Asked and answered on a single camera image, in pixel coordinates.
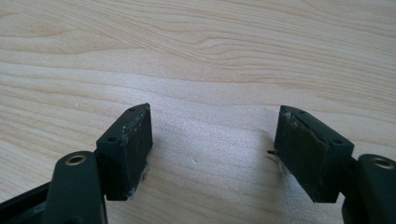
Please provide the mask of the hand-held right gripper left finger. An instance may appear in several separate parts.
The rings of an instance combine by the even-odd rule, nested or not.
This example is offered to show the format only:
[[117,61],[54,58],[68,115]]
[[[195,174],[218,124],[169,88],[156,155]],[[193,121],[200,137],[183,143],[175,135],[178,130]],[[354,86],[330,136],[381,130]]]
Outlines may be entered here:
[[128,108],[96,141],[103,192],[109,201],[134,196],[153,146],[150,105]]

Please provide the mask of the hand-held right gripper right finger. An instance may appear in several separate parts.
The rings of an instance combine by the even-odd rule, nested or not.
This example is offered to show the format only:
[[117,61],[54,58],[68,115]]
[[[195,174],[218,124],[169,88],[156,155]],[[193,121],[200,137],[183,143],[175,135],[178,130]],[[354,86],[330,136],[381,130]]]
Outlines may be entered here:
[[282,105],[274,148],[313,202],[337,200],[354,148],[349,140],[308,112]]

